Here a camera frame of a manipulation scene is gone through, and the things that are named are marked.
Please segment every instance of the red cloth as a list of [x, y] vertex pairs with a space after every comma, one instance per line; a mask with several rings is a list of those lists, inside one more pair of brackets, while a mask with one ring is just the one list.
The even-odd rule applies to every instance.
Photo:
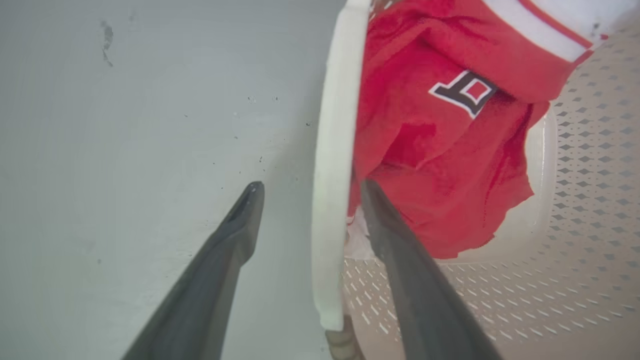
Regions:
[[379, 14], [365, 46], [351, 212], [368, 177], [435, 258], [484, 245], [532, 195], [527, 131], [583, 58], [534, 45], [480, 0], [404, 0]]

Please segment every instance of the gray surface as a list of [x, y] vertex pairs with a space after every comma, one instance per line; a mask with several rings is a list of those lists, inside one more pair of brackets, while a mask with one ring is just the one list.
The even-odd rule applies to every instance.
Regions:
[[0, 3], [0, 359], [119, 357], [253, 180], [223, 358], [329, 358], [308, 227], [342, 4]]

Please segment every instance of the white stripe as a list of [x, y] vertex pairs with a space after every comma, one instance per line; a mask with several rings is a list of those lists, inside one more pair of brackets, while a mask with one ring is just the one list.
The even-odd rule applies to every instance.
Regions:
[[[601, 33], [609, 33], [620, 26], [626, 13], [632, 12], [637, 1], [608, 0], [533, 0], [536, 6], [561, 22], [573, 32], [592, 42], [598, 42]], [[597, 29], [593, 24], [599, 23]]]
[[482, 0], [495, 15], [542, 49], [574, 62], [586, 50], [582, 45], [537, 18], [518, 0]]
[[558, 335], [558, 332], [557, 332], [557, 331], [555, 331], [555, 330], [551, 329], [551, 328], [550, 328], [550, 327], [548, 327], [548, 326], [545, 326], [545, 329], [546, 329], [548, 332], [551, 332], [551, 333], [553, 333], [553, 334], [555, 334], [555, 335]]
[[504, 331], [500, 330], [500, 333], [501, 333], [505, 338], [507, 338], [507, 339], [509, 339], [509, 340], [513, 340], [513, 338], [512, 338], [511, 336], [509, 336], [509, 334], [507, 334], [506, 332], [504, 332]]
[[529, 330], [531, 330], [531, 332], [533, 332], [535, 335], [541, 336], [542, 338], [544, 338], [544, 336], [542, 335], [542, 332], [534, 330], [533, 328], [529, 328]]

